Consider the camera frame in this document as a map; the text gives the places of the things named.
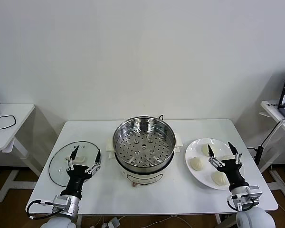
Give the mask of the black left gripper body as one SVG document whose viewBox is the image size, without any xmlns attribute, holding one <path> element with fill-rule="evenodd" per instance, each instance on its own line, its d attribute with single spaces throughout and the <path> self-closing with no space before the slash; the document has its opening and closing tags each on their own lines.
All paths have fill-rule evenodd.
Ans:
<svg viewBox="0 0 285 228">
<path fill-rule="evenodd" d="M 86 172 L 86 170 L 89 170 L 88 166 L 73 165 L 73 168 L 73 170 L 66 171 L 70 179 L 66 189 L 61 192 L 61 196 L 70 195 L 81 198 L 83 184 L 92 177 L 92 174 Z"/>
</svg>

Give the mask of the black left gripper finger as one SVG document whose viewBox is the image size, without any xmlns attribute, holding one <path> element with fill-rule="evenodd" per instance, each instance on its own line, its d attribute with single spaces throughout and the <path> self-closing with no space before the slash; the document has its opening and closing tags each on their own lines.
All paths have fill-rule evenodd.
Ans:
<svg viewBox="0 0 285 228">
<path fill-rule="evenodd" d="M 79 145 L 75 147 L 75 149 L 71 152 L 69 157 L 65 158 L 65 161 L 67 162 L 67 171 L 73 171 L 74 167 L 73 167 L 73 161 L 76 158 L 77 152 L 79 150 Z"/>
<path fill-rule="evenodd" d="M 101 168 L 101 150 L 98 150 L 94 165 L 85 170 L 85 173 L 94 175 Z"/>
</svg>

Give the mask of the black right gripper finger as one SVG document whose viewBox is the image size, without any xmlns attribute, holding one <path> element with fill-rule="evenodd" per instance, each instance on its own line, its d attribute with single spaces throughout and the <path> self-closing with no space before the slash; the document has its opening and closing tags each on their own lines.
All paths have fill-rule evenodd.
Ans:
<svg viewBox="0 0 285 228">
<path fill-rule="evenodd" d="M 211 146 L 208 144 L 208 155 L 209 155 L 209 163 L 214 167 L 214 168 L 222 168 L 225 166 L 225 164 L 219 160 L 218 158 L 215 157 L 215 154 L 211 148 Z"/>
<path fill-rule="evenodd" d="M 227 160 L 228 164 L 230 165 L 242 165 L 241 157 L 242 154 L 239 153 L 234 145 L 232 145 L 230 142 L 228 142 L 229 148 L 234 155 L 233 159 Z"/>
</svg>

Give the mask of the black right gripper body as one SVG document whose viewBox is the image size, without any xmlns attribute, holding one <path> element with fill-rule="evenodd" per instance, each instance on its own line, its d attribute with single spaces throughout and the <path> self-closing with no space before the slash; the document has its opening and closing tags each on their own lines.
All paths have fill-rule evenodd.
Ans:
<svg viewBox="0 0 285 228">
<path fill-rule="evenodd" d="M 221 162 L 225 165 L 218 167 L 217 170 L 226 175 L 227 180 L 229 182 L 229 190 L 233 190 L 241 186 L 248 186 L 248 183 L 245 181 L 245 179 L 239 172 L 240 168 L 242 167 L 242 164 L 236 164 L 235 159 L 222 160 Z"/>
</svg>

